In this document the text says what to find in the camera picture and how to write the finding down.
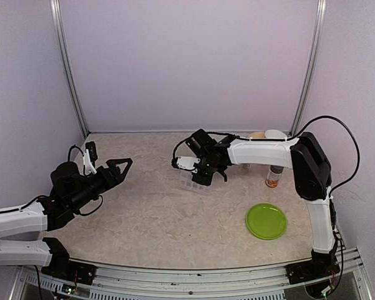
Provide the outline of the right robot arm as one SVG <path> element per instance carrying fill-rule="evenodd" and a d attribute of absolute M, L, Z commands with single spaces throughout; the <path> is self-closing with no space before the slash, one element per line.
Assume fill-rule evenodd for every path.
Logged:
<path fill-rule="evenodd" d="M 317 139 L 310 132 L 299 137 L 249 139 L 225 134 L 216 141 L 199 129 L 186 139 L 192 157 L 177 157 L 179 168 L 192 173 L 192 180 L 209 186 L 213 175 L 226 177 L 229 166 L 261 164 L 291 169 L 294 187 L 304 200 L 312 227 L 312 251 L 317 256 L 309 260 L 307 272 L 321 277 L 331 268 L 328 254 L 336 250 L 336 213 L 331 200 L 331 164 Z"/>

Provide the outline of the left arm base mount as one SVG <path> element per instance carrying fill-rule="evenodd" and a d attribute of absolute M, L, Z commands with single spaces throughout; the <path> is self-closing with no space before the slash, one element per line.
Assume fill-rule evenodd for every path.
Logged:
<path fill-rule="evenodd" d="M 68 251 L 56 238 L 44 237 L 42 241 L 49 247 L 51 255 L 48 266 L 41 268 L 43 274 L 72 281 L 74 284 L 93 284 L 97 269 L 95 265 L 70 260 Z"/>

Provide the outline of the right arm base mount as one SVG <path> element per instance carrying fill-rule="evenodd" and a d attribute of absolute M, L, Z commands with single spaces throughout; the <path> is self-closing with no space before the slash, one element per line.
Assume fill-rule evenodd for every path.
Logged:
<path fill-rule="evenodd" d="M 304 283 L 337 274 L 340 267 L 336 250 L 337 244 L 327 254 L 312 250 L 310 260 L 288 264 L 285 269 L 289 283 Z"/>

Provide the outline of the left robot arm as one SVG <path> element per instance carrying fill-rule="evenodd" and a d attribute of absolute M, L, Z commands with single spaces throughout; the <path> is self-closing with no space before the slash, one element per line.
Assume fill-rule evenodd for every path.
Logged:
<path fill-rule="evenodd" d="M 56 238 L 12 241 L 12 236 L 51 232 L 64 228 L 91 201 L 120 185 L 133 164 L 132 159 L 110 159 L 88 175 L 75 162 L 60 164 L 52 173 L 52 189 L 25 204 L 0 209 L 0 266 L 41 266 L 62 278 L 71 277 L 75 265 Z"/>

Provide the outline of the clear plastic pill organizer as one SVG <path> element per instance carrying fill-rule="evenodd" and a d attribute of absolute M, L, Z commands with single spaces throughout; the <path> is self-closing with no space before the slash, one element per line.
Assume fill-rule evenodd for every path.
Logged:
<path fill-rule="evenodd" d="M 198 194 L 207 195 L 212 191 L 211 186 L 203 186 L 193 181 L 193 175 L 190 172 L 179 170 L 179 177 L 177 179 L 177 186 L 179 189 L 191 191 Z"/>

